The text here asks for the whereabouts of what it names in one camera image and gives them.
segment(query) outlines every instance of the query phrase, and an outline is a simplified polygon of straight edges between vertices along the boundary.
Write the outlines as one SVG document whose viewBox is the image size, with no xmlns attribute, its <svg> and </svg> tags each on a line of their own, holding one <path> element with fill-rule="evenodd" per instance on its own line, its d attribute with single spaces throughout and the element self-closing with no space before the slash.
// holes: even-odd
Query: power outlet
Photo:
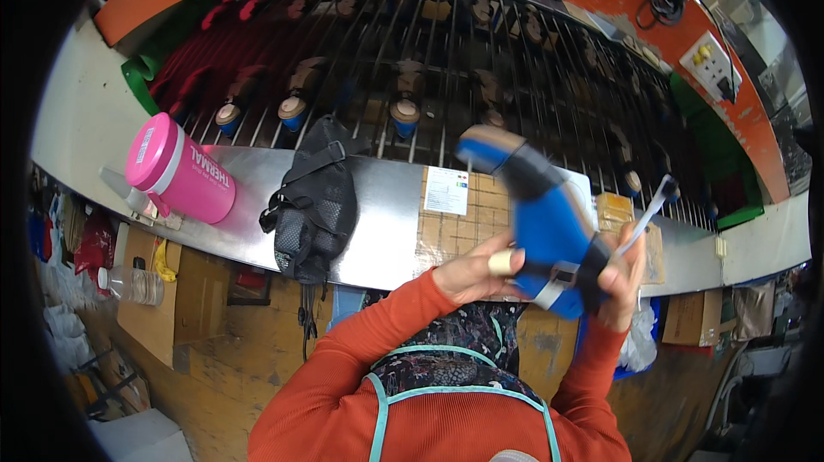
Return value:
<svg viewBox="0 0 824 462">
<path fill-rule="evenodd" d="M 719 84 L 724 86 L 724 83 L 722 83 L 724 78 L 727 78 L 728 86 L 729 81 L 735 82 L 730 89 L 738 94 L 738 88 L 741 86 L 741 75 L 738 74 L 735 67 L 732 67 L 733 76 L 730 76 L 729 56 L 727 56 L 724 46 L 715 39 L 710 31 L 704 33 L 698 42 L 695 42 L 695 45 L 681 56 L 680 63 L 716 102 L 725 99 L 721 88 L 718 86 Z"/>
</svg>

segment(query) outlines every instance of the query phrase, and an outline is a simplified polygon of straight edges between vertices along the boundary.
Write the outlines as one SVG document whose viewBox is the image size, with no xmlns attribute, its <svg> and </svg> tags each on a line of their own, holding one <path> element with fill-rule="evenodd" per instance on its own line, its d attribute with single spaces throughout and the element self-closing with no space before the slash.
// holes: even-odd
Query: black mesh bag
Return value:
<svg viewBox="0 0 824 462">
<path fill-rule="evenodd" d="M 304 136 L 281 188 L 261 213 L 263 231 L 274 230 L 274 257 L 285 276 L 305 285 L 326 282 L 330 262 L 346 247 L 357 220 L 345 159 L 366 147 L 332 115 Z"/>
</svg>

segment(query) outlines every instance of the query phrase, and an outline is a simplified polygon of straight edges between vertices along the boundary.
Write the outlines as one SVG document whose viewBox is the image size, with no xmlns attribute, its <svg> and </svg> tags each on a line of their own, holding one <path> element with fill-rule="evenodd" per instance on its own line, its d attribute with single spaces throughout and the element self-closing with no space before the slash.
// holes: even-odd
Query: floor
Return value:
<svg viewBox="0 0 824 462">
<path fill-rule="evenodd" d="M 114 343 L 150 385 L 154 407 L 183 429 L 195 460 L 245 460 L 254 421 L 303 359 L 299 290 L 274 278 L 270 306 L 230 306 L 227 334 L 188 346 L 189 370 L 173 371 L 121 330 L 115 308 L 79 311 L 96 351 Z M 331 293 L 317 302 L 317 329 Z M 547 401 L 573 357 L 577 322 L 530 306 L 519 322 L 521 377 Z M 698 440 L 725 358 L 659 349 L 653 368 L 616 382 L 608 400 L 633 459 L 684 460 Z"/>
</svg>

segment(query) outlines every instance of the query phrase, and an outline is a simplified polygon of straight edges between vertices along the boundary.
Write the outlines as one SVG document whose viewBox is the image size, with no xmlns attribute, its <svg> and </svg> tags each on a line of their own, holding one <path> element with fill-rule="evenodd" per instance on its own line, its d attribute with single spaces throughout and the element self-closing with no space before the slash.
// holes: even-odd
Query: orange ribbed shirt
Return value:
<svg viewBox="0 0 824 462">
<path fill-rule="evenodd" d="M 377 417 L 375 389 L 361 382 L 369 366 L 456 308 L 430 269 L 335 326 L 263 410 L 249 460 L 367 460 Z M 631 460 L 606 402 L 625 337 L 588 323 L 551 403 L 563 462 Z M 384 460 L 489 460 L 501 450 L 550 460 L 541 412 L 486 393 L 420 395 L 389 406 Z"/>
</svg>

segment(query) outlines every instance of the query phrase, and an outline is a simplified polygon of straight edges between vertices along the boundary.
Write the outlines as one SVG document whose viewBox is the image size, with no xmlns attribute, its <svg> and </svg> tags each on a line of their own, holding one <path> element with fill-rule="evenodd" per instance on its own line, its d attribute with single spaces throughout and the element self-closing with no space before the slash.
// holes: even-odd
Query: hand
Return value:
<svg viewBox="0 0 824 462">
<path fill-rule="evenodd" d="M 490 295 L 518 295 L 514 286 L 502 277 L 489 274 L 489 257 L 507 249 L 512 243 L 512 231 L 507 230 L 469 251 L 467 254 L 447 261 L 432 272 L 435 285 L 449 301 L 461 305 L 478 301 Z M 515 249 L 509 259 L 512 274 L 523 267 L 523 249 Z"/>
<path fill-rule="evenodd" d="M 620 242 L 614 235 L 611 238 L 605 235 L 604 241 L 615 249 L 620 243 L 630 239 L 634 226 L 634 222 L 624 224 L 621 228 Z M 597 318 L 601 324 L 616 332 L 625 332 L 632 324 L 632 314 L 638 304 L 638 289 L 647 267 L 646 232 L 642 233 L 624 253 L 624 261 L 628 270 L 610 263 L 598 275 L 598 285 L 610 295 L 610 298 L 601 303 Z"/>
</svg>

